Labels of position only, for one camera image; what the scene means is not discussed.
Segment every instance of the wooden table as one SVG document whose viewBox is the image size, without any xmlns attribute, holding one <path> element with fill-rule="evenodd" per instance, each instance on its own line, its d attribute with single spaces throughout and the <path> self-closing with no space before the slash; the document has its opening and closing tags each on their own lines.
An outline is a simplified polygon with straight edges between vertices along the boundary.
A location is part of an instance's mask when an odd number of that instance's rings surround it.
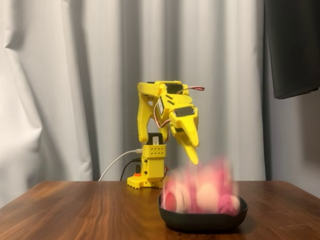
<svg viewBox="0 0 320 240">
<path fill-rule="evenodd" d="M 243 224 L 216 234 L 166 227 L 159 190 L 123 182 L 43 182 L 0 209 L 0 240 L 317 240 L 320 199 L 282 181 L 239 182 Z"/>
</svg>

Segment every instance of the black dish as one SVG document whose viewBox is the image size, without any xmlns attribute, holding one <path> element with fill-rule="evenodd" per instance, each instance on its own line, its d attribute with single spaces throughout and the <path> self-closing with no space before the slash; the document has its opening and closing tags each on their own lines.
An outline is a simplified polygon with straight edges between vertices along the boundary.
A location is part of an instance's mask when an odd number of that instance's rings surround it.
<svg viewBox="0 0 320 240">
<path fill-rule="evenodd" d="M 237 216 L 227 214 L 177 213 L 161 207 L 161 195 L 158 198 L 160 215 L 166 225 L 180 231 L 226 231 L 238 227 L 246 218 L 248 206 L 239 196 L 240 212 Z"/>
</svg>

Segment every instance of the yellow base plate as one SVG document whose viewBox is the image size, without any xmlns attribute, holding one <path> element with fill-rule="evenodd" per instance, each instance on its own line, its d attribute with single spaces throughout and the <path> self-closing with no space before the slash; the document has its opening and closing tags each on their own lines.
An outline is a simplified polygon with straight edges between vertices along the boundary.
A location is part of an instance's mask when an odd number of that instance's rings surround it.
<svg viewBox="0 0 320 240">
<path fill-rule="evenodd" d="M 128 177 L 126 183 L 135 189 L 140 188 L 159 188 L 162 189 L 163 182 L 161 178 L 148 180 L 145 176 L 131 176 Z"/>
</svg>

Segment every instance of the black monitor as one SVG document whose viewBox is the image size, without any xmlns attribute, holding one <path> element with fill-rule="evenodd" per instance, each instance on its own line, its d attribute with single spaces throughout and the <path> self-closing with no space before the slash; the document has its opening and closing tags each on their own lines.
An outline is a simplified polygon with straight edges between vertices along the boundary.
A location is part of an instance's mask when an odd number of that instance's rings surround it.
<svg viewBox="0 0 320 240">
<path fill-rule="evenodd" d="M 320 87 L 320 0 L 265 0 L 276 99 Z"/>
</svg>

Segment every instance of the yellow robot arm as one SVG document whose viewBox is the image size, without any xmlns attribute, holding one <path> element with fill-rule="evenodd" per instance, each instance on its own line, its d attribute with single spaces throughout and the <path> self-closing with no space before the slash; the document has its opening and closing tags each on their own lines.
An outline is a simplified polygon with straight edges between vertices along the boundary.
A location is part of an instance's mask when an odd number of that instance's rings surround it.
<svg viewBox="0 0 320 240">
<path fill-rule="evenodd" d="M 181 81 L 156 81 L 140 82 L 137 88 L 139 141 L 148 141 L 148 123 L 150 119 L 154 119 L 161 126 L 159 131 L 163 140 L 167 140 L 170 126 L 172 135 L 182 145 L 189 159 L 197 165 L 198 109 L 192 104 L 188 86 Z"/>
</svg>

